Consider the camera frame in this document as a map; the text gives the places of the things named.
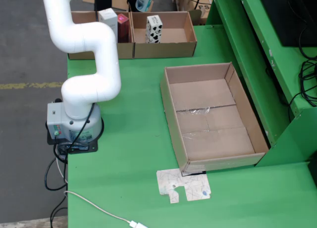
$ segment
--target concrete floor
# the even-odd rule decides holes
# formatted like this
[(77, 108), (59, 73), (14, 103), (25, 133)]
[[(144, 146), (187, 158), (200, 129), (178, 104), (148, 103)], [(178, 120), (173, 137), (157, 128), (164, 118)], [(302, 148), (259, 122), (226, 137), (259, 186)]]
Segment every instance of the concrete floor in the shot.
[[(71, 7), (93, 10), (81, 0)], [(155, 0), (153, 11), (173, 10), (171, 0)], [(0, 13), (0, 223), (47, 218), (63, 193), (44, 187), (53, 159), (44, 124), (47, 103), (61, 97), (67, 55), (51, 42), (43, 0), (0, 0)], [(49, 185), (61, 184), (54, 164)]]

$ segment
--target computer monitor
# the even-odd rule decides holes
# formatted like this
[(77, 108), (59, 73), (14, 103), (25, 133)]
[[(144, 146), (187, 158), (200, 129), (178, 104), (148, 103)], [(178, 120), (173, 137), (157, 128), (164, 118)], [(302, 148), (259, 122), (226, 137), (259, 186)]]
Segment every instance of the computer monitor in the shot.
[(261, 1), (283, 46), (317, 46), (317, 0)]

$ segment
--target paper sheet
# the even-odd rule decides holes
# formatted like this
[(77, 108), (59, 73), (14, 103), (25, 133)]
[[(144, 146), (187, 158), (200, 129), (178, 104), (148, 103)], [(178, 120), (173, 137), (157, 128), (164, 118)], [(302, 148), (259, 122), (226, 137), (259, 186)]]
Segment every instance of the paper sheet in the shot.
[(170, 203), (179, 202), (179, 194), (174, 190), (184, 186), (187, 201), (209, 199), (211, 189), (207, 175), (182, 176), (179, 169), (157, 171), (160, 195), (168, 195)]

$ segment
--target green panel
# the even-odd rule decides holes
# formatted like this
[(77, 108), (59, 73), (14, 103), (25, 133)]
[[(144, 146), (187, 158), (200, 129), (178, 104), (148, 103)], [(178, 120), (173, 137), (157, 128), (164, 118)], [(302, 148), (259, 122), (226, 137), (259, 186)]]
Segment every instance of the green panel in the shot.
[(271, 145), (289, 124), (240, 0), (214, 0)]
[(259, 162), (262, 165), (278, 165), (307, 161), (317, 150), (317, 108), (304, 109), (285, 132), (276, 145)]
[[(181, 202), (170, 204), (159, 194), (156, 171), (178, 168), (159, 89), (163, 68), (235, 62), (223, 28), (198, 26), (195, 32), (193, 58), (120, 60), (122, 91), (99, 104), (105, 121), (99, 150), (69, 155), (69, 190), (150, 228), (315, 227), (317, 194), (306, 164), (207, 173), (207, 200), (187, 202), (180, 192)], [(93, 60), (68, 61), (69, 77), (95, 71)], [(128, 224), (70, 194), (68, 227)]]
[(222, 25), (217, 7), (213, 3), (210, 7), (206, 25)]
[[(298, 74), (300, 67), (306, 59), (301, 55), (297, 47), (284, 47), (272, 26), (261, 0), (241, 0), (252, 22), (257, 36), (264, 48), (267, 58), (271, 62), (275, 75), (288, 100), (300, 91)], [(304, 52), (308, 55), (317, 55), (316, 47), (305, 47)], [(316, 85), (316, 80), (306, 82), (307, 89)], [(292, 103), (292, 111), (298, 115), (303, 108), (311, 106), (302, 97), (298, 96)]]

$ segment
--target green table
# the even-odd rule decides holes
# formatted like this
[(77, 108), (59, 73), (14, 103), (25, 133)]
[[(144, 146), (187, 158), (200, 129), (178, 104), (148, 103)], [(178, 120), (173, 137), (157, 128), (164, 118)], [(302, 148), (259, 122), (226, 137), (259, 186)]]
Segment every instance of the green table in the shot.
[[(99, 103), (105, 131), (96, 153), (69, 156), (69, 190), (105, 210), (150, 228), (316, 227), (317, 191), (306, 163), (208, 172), (211, 199), (161, 196), (157, 170), (178, 168), (159, 83), (165, 66), (239, 65), (222, 26), (195, 27), (193, 58), (121, 60), (122, 90)], [(69, 60), (68, 76), (92, 74), (92, 60)], [(79, 198), (68, 198), (69, 228), (124, 228)]]

